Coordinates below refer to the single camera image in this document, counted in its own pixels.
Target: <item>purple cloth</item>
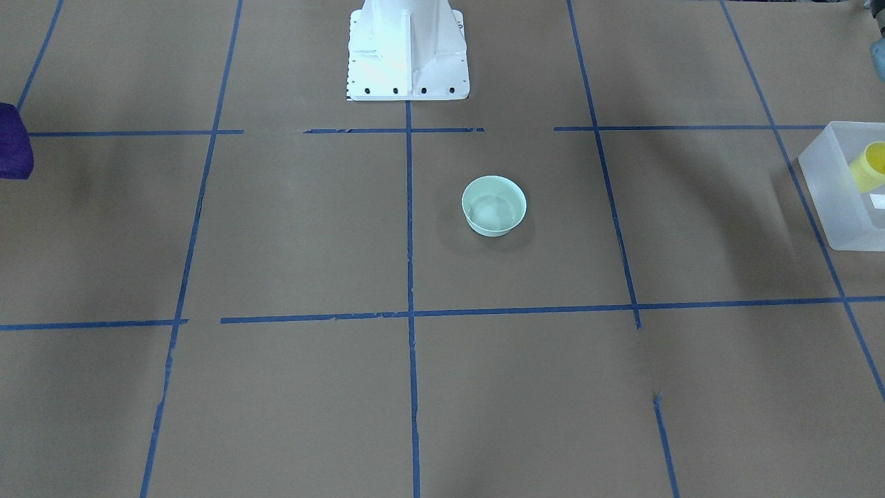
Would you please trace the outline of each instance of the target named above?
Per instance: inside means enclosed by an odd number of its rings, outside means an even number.
[[[34,171],[34,151],[15,105],[0,103],[0,178],[26,180]]]

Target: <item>grid line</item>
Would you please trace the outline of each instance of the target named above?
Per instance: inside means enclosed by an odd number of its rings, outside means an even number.
[[[415,354],[415,274],[412,209],[412,102],[405,101],[405,198],[406,198],[406,255],[408,261],[407,286],[409,301],[409,385],[412,399],[412,497],[421,497],[421,464],[418,436],[418,367]]]
[[[670,440],[666,437],[666,427],[664,426],[664,414],[661,412],[661,396],[658,393],[655,396],[655,418],[658,420],[658,433],[661,437],[661,448],[664,450],[664,460],[666,462],[666,473],[670,477],[670,489],[673,491],[673,498],[679,498],[679,484],[676,482],[676,469],[673,467],[673,456],[670,453]]]
[[[857,296],[846,298],[849,302],[885,302],[885,296]],[[776,306],[808,306],[819,304],[842,304],[843,298],[796,298],[779,300],[719,300],[719,301],[685,301],[638,303],[642,310],[654,309],[698,309],[724,307],[776,307]],[[469,315],[532,315],[553,313],[598,313],[606,311],[630,311],[633,304],[562,306],[562,307],[489,307],[489,308],[457,308],[457,309],[419,309],[413,310],[414,316],[469,316]],[[382,318],[405,318],[409,311],[381,311],[375,313],[340,313],[325,315],[267,315],[267,316],[229,316],[219,320],[221,324],[243,323],[274,323],[274,322],[314,322],[328,320],[374,320]]]
[[[485,128],[310,128],[305,130],[303,135],[348,135],[361,133],[482,133],[485,130]]]
[[[174,325],[175,320],[120,320],[116,322],[55,322],[0,324],[0,331],[63,331],[71,329],[122,329],[126,327],[160,327]]]
[[[28,133],[31,138],[78,137],[78,136],[179,136],[179,135],[242,135],[242,129],[149,129],[123,131],[37,131]]]
[[[620,231],[620,220],[618,218],[618,207],[614,200],[614,190],[612,189],[612,179],[609,177],[608,165],[605,162],[605,149],[603,148],[603,138],[599,133],[599,121],[596,120],[596,107],[593,105],[593,94],[590,91],[590,79],[587,76],[587,67],[584,64],[584,52],[581,49],[581,38],[578,36],[578,26],[574,21],[574,9],[572,8],[572,0],[566,0],[568,5],[568,17],[572,23],[572,36],[574,37],[574,48],[578,52],[578,63],[581,65],[581,77],[584,80],[584,92],[587,94],[587,107],[590,110],[590,120],[593,121],[593,133],[596,136],[596,150],[599,153],[599,163],[603,171],[603,179],[605,180],[605,192],[608,194],[609,208],[612,210],[612,222],[614,223],[614,231],[618,236],[618,246],[620,248],[621,263],[624,266],[624,277],[627,279],[627,292],[630,294],[630,303],[633,305],[633,317],[636,321],[636,328],[643,327],[643,320],[639,316],[639,307],[636,305],[636,291],[633,287],[633,275],[630,272],[630,261],[627,257],[627,246],[624,244],[624,235]]]
[[[827,125],[784,125],[778,129],[824,129]],[[771,129],[771,125],[645,125],[645,126],[556,126],[553,131],[690,131],[706,129]]]
[[[178,332],[181,324],[181,313],[184,309],[184,299],[188,291],[188,278],[190,276],[190,265],[194,260],[194,248],[196,246],[196,235],[200,228],[200,214],[203,210],[203,198],[206,194],[206,181],[209,178],[209,171],[212,166],[212,155],[215,151],[215,142],[218,137],[219,123],[221,121],[221,110],[224,107],[224,96],[227,91],[227,77],[230,75],[231,62],[234,58],[234,48],[236,47],[236,33],[240,26],[240,14],[242,13],[242,0],[237,0],[236,14],[234,15],[234,27],[231,30],[230,44],[227,47],[227,60],[225,61],[224,73],[221,76],[221,88],[219,89],[218,103],[215,106],[215,119],[212,122],[212,134],[209,139],[209,148],[206,152],[206,161],[203,165],[203,177],[200,181],[199,196],[196,200],[196,212],[194,213],[194,222],[190,230],[190,242],[188,245],[188,255],[184,261],[184,270],[181,275],[181,288],[179,290],[178,305],[175,309],[175,322],[172,332],[169,336],[169,349],[166,352],[165,375],[163,378],[163,395],[157,405],[157,413],[154,416],[153,431],[150,435],[150,446],[148,447],[148,457],[144,464],[144,477],[142,478],[142,490],[140,498],[147,498],[148,488],[150,486],[150,475],[153,471],[154,456],[157,453],[157,443],[159,439],[160,426],[163,422],[163,409],[165,407],[166,395],[169,391],[169,380],[172,375],[173,366],[173,350],[178,340]]]
[[[55,26],[58,22],[58,16],[61,14],[61,7],[65,4],[65,0],[58,0],[58,4],[56,4],[56,10],[52,13],[52,21],[50,21],[50,26],[46,30],[46,36],[43,38],[43,45],[40,47],[40,52],[37,53],[37,59],[34,61],[34,66],[31,67],[31,73],[27,76],[27,81],[25,82],[25,88],[21,91],[21,96],[19,97],[19,102],[15,105],[15,108],[21,113],[21,108],[25,105],[25,99],[27,98],[27,93],[31,90],[31,84],[34,82],[34,78],[37,76],[37,69],[40,68],[40,63],[43,61],[43,55],[46,53],[46,47],[50,45],[50,39],[52,38],[52,33],[55,32]]]

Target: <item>floor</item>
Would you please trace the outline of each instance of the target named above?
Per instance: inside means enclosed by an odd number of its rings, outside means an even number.
[[[413,104],[359,4],[4,0],[0,495],[885,495],[885,254],[796,161],[885,113],[860,2],[455,0]]]

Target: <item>yellow object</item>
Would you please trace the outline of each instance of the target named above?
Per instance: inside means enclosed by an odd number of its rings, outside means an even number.
[[[885,142],[869,144],[848,167],[861,192],[885,184]]]

